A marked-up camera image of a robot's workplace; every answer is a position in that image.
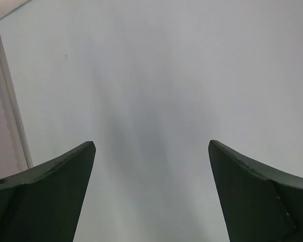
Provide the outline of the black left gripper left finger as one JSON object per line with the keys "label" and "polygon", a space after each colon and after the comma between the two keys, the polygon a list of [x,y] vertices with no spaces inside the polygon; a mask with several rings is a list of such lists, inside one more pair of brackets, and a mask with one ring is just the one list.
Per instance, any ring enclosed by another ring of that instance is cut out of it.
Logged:
{"label": "black left gripper left finger", "polygon": [[73,241],[95,157],[86,141],[0,179],[0,241]]}

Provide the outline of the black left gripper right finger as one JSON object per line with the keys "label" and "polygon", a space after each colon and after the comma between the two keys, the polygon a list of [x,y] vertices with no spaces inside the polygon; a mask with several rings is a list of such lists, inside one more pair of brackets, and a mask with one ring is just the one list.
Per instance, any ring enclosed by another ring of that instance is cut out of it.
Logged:
{"label": "black left gripper right finger", "polygon": [[217,140],[209,159],[230,241],[303,241],[303,178]]}

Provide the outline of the aluminium left frame post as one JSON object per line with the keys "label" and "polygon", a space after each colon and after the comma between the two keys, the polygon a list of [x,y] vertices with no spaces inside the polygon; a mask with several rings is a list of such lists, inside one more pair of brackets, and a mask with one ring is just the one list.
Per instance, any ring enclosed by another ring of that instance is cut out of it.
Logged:
{"label": "aluminium left frame post", "polygon": [[19,169],[33,167],[17,97],[0,35],[0,100]]}

